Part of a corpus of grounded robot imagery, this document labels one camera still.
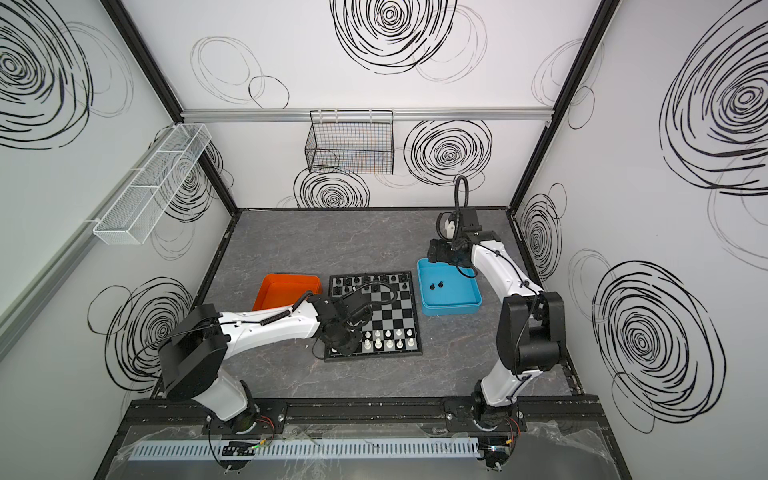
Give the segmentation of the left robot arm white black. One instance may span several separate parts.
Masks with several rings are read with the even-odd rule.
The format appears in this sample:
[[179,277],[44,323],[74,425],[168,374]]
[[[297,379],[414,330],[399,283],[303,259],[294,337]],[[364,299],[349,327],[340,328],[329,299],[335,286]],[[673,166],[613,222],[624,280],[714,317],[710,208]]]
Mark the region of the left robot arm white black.
[[354,353],[373,307],[357,292],[338,298],[304,293],[294,304],[245,313],[194,308],[158,347],[167,399],[193,400],[233,429],[248,429],[259,408],[244,381],[223,367],[248,350],[316,338],[343,355]]

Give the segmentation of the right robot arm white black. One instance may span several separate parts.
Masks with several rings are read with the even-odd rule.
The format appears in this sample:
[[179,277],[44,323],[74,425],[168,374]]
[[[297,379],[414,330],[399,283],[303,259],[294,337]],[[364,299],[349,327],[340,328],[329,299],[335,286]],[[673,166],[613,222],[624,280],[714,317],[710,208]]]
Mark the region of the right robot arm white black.
[[498,360],[479,381],[475,397],[479,414],[511,406],[529,382],[559,364],[565,353],[562,298],[530,280],[496,240],[454,248],[448,240],[433,239],[427,259],[475,270],[498,296]]

